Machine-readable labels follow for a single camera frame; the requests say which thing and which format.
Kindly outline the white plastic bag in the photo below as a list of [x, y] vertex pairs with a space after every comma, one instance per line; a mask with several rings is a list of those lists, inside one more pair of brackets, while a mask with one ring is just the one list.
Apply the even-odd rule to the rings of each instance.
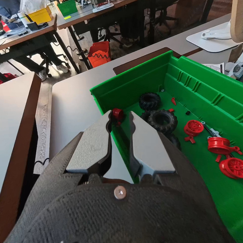
[[20, 12], [28, 15], [46, 8], [48, 3], [48, 0], [21, 0]]

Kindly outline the black lego tire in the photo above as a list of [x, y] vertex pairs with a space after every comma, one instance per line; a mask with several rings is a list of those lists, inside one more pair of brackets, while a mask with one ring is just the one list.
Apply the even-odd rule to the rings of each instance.
[[174, 113], [165, 109], [151, 111], [147, 122], [155, 130], [163, 134], [171, 134], [178, 125], [178, 120]]
[[159, 108], [160, 102], [160, 96], [153, 92], [144, 93], [139, 97], [139, 106], [145, 111], [157, 110]]
[[166, 138], [181, 151], [181, 143], [177, 136], [171, 133], [171, 134], [167, 134]]
[[143, 113], [141, 114], [140, 117], [141, 117], [146, 123], [148, 123], [148, 119], [149, 119], [151, 113], [152, 113], [151, 110], [147, 110], [147, 111], [143, 112]]

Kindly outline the pale stand with flat base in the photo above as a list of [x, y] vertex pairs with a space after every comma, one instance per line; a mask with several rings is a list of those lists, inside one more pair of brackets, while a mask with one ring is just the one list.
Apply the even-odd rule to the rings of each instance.
[[203, 50], [218, 53], [242, 44], [243, 42], [243, 1], [232, 1], [229, 22], [195, 33], [186, 40]]

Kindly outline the black office chair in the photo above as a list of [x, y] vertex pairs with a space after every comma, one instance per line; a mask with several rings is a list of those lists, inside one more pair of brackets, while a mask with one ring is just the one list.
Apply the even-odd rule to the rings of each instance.
[[167, 20], [169, 21], [176, 21], [176, 25], [179, 22], [179, 18], [175, 18], [175, 17], [170, 17], [167, 15], [167, 9], [170, 7], [170, 5], [166, 6], [166, 7], [156, 7], [156, 12], [160, 11], [160, 15], [159, 17], [156, 17], [154, 20], [152, 20], [152, 25], [153, 27], [155, 27], [157, 24], [159, 24], [159, 26], [161, 26], [162, 24], [164, 24], [167, 29], [169, 30], [168, 35], [171, 34], [172, 29], [171, 27], [167, 24]]
[[117, 43], [119, 43], [119, 48], [122, 49], [123, 48], [123, 44], [121, 41], [119, 41], [117, 38], [115, 38], [115, 36], [121, 35], [118, 32], [118, 29], [115, 27], [115, 32], [111, 32], [109, 27], [101, 27], [98, 29], [92, 29], [90, 30], [90, 35], [92, 38], [93, 43], [97, 43], [97, 42], [101, 42], [101, 41], [115, 41]]

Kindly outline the clear acrylic holder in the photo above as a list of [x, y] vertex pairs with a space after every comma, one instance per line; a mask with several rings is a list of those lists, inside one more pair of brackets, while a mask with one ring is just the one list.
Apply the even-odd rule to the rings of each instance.
[[97, 13], [99, 11], [111, 8], [114, 4], [110, 0], [92, 0], [94, 5], [93, 13]]

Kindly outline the yellow box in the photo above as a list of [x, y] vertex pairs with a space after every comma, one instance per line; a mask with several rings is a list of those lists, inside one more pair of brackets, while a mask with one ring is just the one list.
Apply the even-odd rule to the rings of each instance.
[[36, 22], [37, 24], [50, 22], [53, 19], [53, 15], [49, 6], [36, 12], [33, 12], [31, 14], [28, 14], [28, 16], [31, 18], [33, 22]]

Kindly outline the white bottle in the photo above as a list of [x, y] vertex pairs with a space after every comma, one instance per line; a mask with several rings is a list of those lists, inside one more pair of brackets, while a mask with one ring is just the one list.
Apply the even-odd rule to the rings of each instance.
[[18, 17], [20, 18], [20, 20], [22, 21], [22, 23], [24, 24], [24, 26], [26, 28], [28, 28], [28, 24], [30, 23], [29, 19], [27, 18], [26, 14], [22, 13], [22, 12], [18, 12], [17, 13]]

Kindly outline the white sticker sheet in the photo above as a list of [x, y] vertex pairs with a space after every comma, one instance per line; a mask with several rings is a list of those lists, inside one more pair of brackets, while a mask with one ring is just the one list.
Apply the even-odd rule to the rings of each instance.
[[220, 64], [202, 64], [204, 66], [207, 66], [217, 72], [220, 72], [222, 74], [225, 74], [225, 65], [224, 65], [224, 62], [223, 63], [220, 63]]

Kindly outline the green plastic bin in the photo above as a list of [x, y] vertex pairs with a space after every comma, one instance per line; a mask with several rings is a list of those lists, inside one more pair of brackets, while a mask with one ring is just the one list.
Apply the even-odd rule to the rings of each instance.
[[189, 120], [204, 121], [220, 132], [242, 151], [243, 146], [243, 95], [242, 83], [214, 71], [187, 57], [176, 58], [168, 51], [128, 71], [125, 71], [93, 88], [91, 94], [101, 112], [114, 108], [126, 115], [120, 127], [112, 125], [112, 137], [129, 168], [130, 126], [129, 112], [142, 114], [139, 97], [148, 92], [157, 93], [159, 109], [175, 110], [178, 120], [174, 130], [182, 153], [194, 165], [208, 187], [224, 225], [236, 242], [243, 240], [242, 179], [226, 177], [215, 161], [217, 155], [208, 151], [207, 137], [203, 131], [196, 143], [185, 142], [184, 126]]

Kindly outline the red lego wheel hub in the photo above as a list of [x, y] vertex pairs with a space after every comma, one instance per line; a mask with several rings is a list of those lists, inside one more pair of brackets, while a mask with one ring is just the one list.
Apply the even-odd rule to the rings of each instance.
[[122, 109], [114, 108], [112, 110], [112, 122], [116, 127], [120, 127], [124, 119], [125, 119], [125, 114]]
[[191, 137], [198, 136], [203, 130], [203, 124], [197, 120], [190, 120], [184, 126], [184, 132]]
[[243, 178], [243, 160], [231, 157], [219, 163], [220, 171], [232, 179]]
[[208, 138], [208, 151], [215, 154], [227, 155], [231, 153], [230, 141], [222, 137]]

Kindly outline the background desk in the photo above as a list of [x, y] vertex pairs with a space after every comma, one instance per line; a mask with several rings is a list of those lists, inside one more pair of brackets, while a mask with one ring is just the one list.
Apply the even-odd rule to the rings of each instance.
[[99, 11], [97, 13], [93, 13], [93, 9], [91, 7], [87, 7], [86, 10], [83, 8], [78, 7], [78, 12], [71, 14], [71, 18], [64, 20], [64, 17], [62, 15], [62, 13], [59, 11], [57, 14], [57, 28], [59, 30], [61, 29], [65, 29], [68, 28], [70, 26], [73, 26], [74, 24], [80, 23], [82, 21], [88, 20], [88, 19], [92, 19], [93, 17], [97, 17], [100, 16], [104, 13], [107, 13], [109, 11], [118, 9], [120, 7], [123, 7], [127, 4], [133, 3], [136, 0], [121, 0], [121, 1], [112, 1], [112, 3], [114, 4], [113, 7]]
[[14, 46], [16, 44], [22, 43], [24, 41], [30, 40], [32, 38], [41, 36], [48, 32], [56, 31], [57, 30], [57, 14], [54, 14], [53, 20], [48, 23], [48, 26], [36, 31], [29, 31], [27, 34], [22, 36], [19, 35], [12, 35], [10, 37], [6, 37], [1, 40], [0, 50], [6, 49], [8, 47]]

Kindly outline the black lego axle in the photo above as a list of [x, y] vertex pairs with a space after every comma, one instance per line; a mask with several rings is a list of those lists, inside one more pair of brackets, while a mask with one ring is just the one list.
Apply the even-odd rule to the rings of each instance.
[[[204, 126], [204, 129], [210, 134], [211, 137], [214, 137], [213, 134], [211, 133], [210, 129], [208, 129], [207, 125], [203, 125]], [[227, 154], [225, 155], [226, 158], [230, 158], [230, 157], [234, 157], [231, 153], [230, 154]]]

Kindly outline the small green bin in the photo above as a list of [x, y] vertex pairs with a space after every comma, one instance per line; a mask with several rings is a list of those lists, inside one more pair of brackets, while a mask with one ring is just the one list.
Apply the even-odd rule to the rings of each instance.
[[63, 17], [77, 13], [78, 9], [75, 0], [57, 1], [57, 7], [62, 13]]

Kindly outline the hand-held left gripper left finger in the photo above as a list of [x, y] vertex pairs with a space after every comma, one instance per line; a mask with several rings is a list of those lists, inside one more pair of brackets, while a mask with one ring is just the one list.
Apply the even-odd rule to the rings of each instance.
[[107, 111], [82, 134], [66, 167], [69, 173], [106, 174], [112, 163], [111, 115]]

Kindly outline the orange plastic bin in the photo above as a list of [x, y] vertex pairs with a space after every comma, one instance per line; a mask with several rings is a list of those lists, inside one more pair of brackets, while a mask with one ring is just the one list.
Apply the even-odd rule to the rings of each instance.
[[112, 61], [110, 42], [102, 41], [93, 43], [87, 57], [93, 68]]

